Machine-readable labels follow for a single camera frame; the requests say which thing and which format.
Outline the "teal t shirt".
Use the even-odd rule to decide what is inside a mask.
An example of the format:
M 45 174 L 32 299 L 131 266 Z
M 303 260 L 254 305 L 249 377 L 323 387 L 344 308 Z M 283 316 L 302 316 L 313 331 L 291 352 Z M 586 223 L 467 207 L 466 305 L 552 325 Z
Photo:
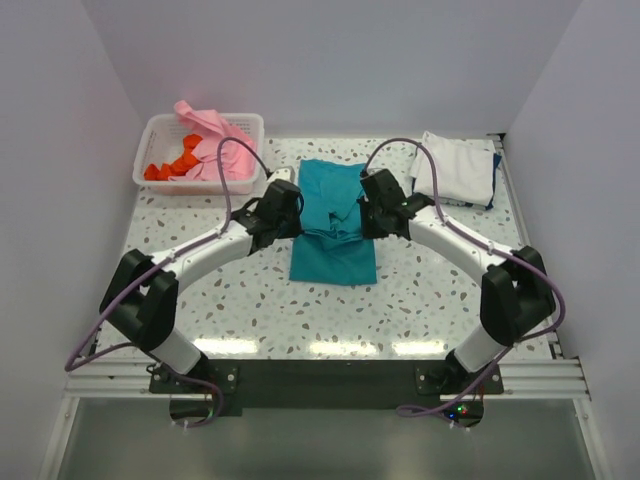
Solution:
M 290 280 L 341 286 L 377 283 L 374 242 L 361 228 L 362 168 L 318 159 L 300 163 L 303 233 L 293 241 Z

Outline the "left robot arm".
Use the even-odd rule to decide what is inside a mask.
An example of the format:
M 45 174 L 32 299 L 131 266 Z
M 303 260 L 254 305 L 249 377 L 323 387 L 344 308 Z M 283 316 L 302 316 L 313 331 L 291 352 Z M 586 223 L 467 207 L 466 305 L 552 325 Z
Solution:
M 99 307 L 101 317 L 134 347 L 171 369 L 173 382 L 183 391 L 200 390 L 211 378 L 208 357 L 175 326 L 178 297 L 222 266 L 300 235 L 303 206 L 298 186 L 275 179 L 263 196 L 190 242 L 154 255 L 127 252 Z

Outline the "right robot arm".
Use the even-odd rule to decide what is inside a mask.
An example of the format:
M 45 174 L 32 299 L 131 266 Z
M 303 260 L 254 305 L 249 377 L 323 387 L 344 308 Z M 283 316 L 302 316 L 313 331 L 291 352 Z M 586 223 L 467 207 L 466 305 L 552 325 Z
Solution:
M 429 374 L 442 392 L 469 392 L 492 361 L 555 312 L 541 255 L 529 246 L 509 250 L 476 236 L 447 216 L 434 199 L 420 193 L 405 195 L 387 169 L 363 172 L 360 182 L 364 237 L 395 235 L 425 246 L 479 285 L 479 326 Z

